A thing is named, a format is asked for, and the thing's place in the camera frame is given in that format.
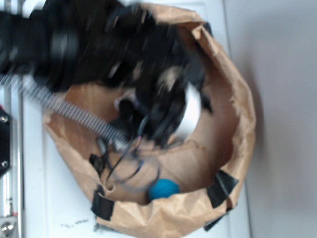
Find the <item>bolt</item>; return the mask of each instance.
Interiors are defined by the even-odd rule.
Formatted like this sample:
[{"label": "bolt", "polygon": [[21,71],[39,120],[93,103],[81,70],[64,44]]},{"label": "bolt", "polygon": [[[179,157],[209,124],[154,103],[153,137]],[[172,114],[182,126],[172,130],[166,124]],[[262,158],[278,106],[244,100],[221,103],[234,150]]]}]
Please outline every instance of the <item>bolt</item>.
[{"label": "bolt", "polygon": [[6,168],[9,167],[9,162],[5,160],[5,161],[3,161],[3,162],[1,163],[1,165],[2,165],[3,168],[6,169]]},{"label": "bolt", "polygon": [[6,222],[2,225],[1,230],[4,233],[5,237],[9,237],[13,232],[14,225],[10,222]]},{"label": "bolt", "polygon": [[0,122],[7,123],[8,121],[9,121],[9,117],[8,116],[1,116],[0,117]]}]

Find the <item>teal ball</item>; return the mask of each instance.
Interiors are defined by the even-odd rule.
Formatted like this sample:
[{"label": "teal ball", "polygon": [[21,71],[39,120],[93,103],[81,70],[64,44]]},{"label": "teal ball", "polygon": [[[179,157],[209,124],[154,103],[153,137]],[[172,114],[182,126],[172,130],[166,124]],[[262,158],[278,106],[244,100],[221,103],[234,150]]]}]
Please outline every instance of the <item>teal ball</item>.
[{"label": "teal ball", "polygon": [[179,193],[179,186],[176,183],[168,179],[160,179],[149,189],[148,196],[152,201],[159,198],[168,198],[177,193]]}]

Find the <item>brown paper bag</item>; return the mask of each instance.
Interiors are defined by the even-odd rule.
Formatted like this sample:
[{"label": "brown paper bag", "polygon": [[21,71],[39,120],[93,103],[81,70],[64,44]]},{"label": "brown paper bag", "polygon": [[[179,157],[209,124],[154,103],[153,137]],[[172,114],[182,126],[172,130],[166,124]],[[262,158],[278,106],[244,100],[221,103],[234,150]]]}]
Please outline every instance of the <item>brown paper bag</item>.
[{"label": "brown paper bag", "polygon": [[[99,178],[88,161],[90,154],[99,154],[96,136],[56,114],[47,114],[45,123],[78,185],[100,214],[99,224],[140,238],[177,238],[236,206],[254,146],[255,110],[249,87],[199,16],[166,6],[144,7],[151,9],[157,22],[177,24],[184,42],[196,47],[206,69],[204,92],[214,109],[213,115],[202,110],[197,128],[182,145],[150,153],[162,166],[161,178],[176,182],[181,193],[148,203],[145,192],[107,186],[109,171],[105,169]],[[123,92],[89,83],[73,86],[66,100],[110,121],[118,116],[113,102]],[[112,154],[111,159],[117,160],[118,155]],[[151,174],[141,172],[133,185],[142,185]]]}]

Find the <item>black tape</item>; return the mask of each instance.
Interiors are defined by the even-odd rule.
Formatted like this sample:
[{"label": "black tape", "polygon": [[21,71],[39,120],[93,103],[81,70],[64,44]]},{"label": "black tape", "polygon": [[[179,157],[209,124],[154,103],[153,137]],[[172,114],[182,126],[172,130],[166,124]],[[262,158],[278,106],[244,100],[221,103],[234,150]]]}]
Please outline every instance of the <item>black tape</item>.
[{"label": "black tape", "polygon": [[101,224],[96,223],[95,224],[95,231],[97,230],[102,230],[102,231],[107,231],[107,232],[115,232],[115,233],[120,233],[119,231],[112,229],[111,227],[107,227]]},{"label": "black tape", "polygon": [[10,168],[11,117],[0,108],[0,177]]},{"label": "black tape", "polygon": [[203,27],[209,32],[209,34],[211,34],[211,36],[213,37],[213,33],[212,33],[212,29],[210,27],[210,24],[208,22],[206,22]]},{"label": "black tape", "polygon": [[104,220],[110,221],[114,209],[114,201],[102,197],[104,191],[101,186],[95,191],[92,212]]},{"label": "black tape", "polygon": [[[232,208],[227,208],[227,213],[225,215],[228,215],[228,212],[231,211]],[[204,230],[207,232],[209,231],[211,228],[213,228],[225,215],[223,215],[222,217],[218,218],[217,220],[213,221],[213,222],[207,222],[206,225],[204,226]]]},{"label": "black tape", "polygon": [[216,225],[224,216],[218,218],[217,220],[211,222],[211,223],[207,223],[205,226],[204,226],[204,230],[207,232],[209,231],[211,228],[214,227],[214,225]]},{"label": "black tape", "polygon": [[214,178],[214,183],[207,188],[207,194],[213,208],[220,206],[233,191],[239,180],[220,170]]}]

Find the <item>black machine part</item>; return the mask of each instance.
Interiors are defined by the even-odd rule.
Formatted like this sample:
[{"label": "black machine part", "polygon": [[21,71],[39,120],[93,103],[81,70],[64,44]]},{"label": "black machine part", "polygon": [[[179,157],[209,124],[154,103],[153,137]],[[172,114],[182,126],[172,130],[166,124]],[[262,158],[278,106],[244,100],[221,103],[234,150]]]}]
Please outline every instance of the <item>black machine part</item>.
[{"label": "black machine part", "polygon": [[0,108],[0,177],[2,177],[11,166],[10,122],[10,115]]},{"label": "black machine part", "polygon": [[[138,4],[47,0],[29,19],[0,12],[0,42],[0,73],[31,73],[51,91],[96,80],[136,88],[139,105],[127,136],[149,115],[144,133],[158,144],[181,120],[187,84],[201,92],[204,83],[200,58],[183,44],[177,26],[156,24]],[[121,121],[116,125],[127,130]]]}]

